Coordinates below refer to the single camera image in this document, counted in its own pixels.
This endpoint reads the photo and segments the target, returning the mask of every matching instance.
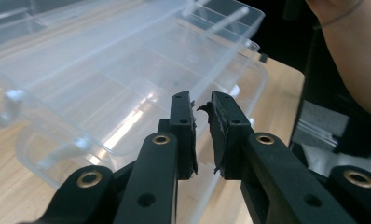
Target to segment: table surface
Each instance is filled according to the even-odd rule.
[[[252,114],[254,130],[273,133],[288,144],[304,76],[271,59],[268,59],[265,67],[268,70],[268,83]],[[38,219],[55,193],[55,189],[17,160],[14,143],[22,127],[22,124],[18,124],[0,131],[0,223]],[[193,205],[182,203],[179,208],[189,206]],[[178,222],[187,223],[186,219],[181,218]],[[199,223],[251,222],[241,196],[240,181],[220,178]]]

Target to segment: container handle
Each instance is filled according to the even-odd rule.
[[[79,137],[73,142],[64,144],[63,146],[58,147],[54,151],[50,152],[37,164],[37,167],[47,170],[55,165],[58,161],[84,155],[90,150],[90,147],[91,141],[87,137]]]
[[[0,111],[1,127],[7,127],[19,116],[25,95],[22,90],[9,90],[5,93],[3,96],[4,111]]]

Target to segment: black device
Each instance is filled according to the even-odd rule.
[[[136,161],[114,173],[75,171],[34,223],[175,223],[177,180],[198,170],[192,107],[187,91],[175,94],[170,119],[145,138]],[[312,173],[278,137],[255,133],[222,92],[199,110],[209,114],[215,171],[241,180],[254,223],[371,223],[371,173],[351,166],[328,178]]]

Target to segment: clear plastic container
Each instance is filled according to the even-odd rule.
[[[0,127],[28,121],[18,158],[54,187],[82,166],[134,161],[177,92],[204,105],[252,69],[242,84],[255,92],[238,99],[250,112],[265,83],[265,70],[239,54],[256,51],[249,38],[264,14],[255,8],[97,2],[0,25]],[[206,120],[198,122],[201,132]]]

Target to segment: metal screw hole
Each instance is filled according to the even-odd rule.
[[[168,136],[158,135],[158,136],[153,138],[153,143],[155,143],[157,145],[165,145],[165,144],[169,143],[170,140],[171,139]]]
[[[102,174],[100,172],[85,172],[77,179],[77,185],[82,189],[87,189],[99,184],[101,180]]]
[[[272,145],[275,142],[275,139],[267,135],[258,135],[257,141],[264,145]]]
[[[363,173],[348,170],[343,174],[345,178],[354,185],[358,187],[370,189],[371,188],[371,178]]]

